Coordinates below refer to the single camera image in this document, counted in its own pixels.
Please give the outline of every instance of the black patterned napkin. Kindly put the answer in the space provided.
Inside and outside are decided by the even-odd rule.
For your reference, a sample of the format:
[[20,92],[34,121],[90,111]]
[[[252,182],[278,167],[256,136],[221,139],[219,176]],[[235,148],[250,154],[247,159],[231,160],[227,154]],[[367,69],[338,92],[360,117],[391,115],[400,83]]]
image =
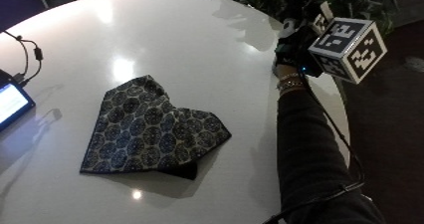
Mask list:
[[143,76],[106,92],[80,172],[157,170],[194,179],[197,161],[229,138],[211,112],[177,109]]

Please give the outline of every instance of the black sleeve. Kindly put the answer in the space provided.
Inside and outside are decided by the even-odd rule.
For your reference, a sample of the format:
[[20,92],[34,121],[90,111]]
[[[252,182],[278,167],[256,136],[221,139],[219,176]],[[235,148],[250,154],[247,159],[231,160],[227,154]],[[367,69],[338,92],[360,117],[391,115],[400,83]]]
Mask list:
[[[352,183],[322,108],[307,91],[290,92],[278,101],[276,162],[282,210]],[[287,224],[384,223],[360,190],[310,204],[283,218]]]

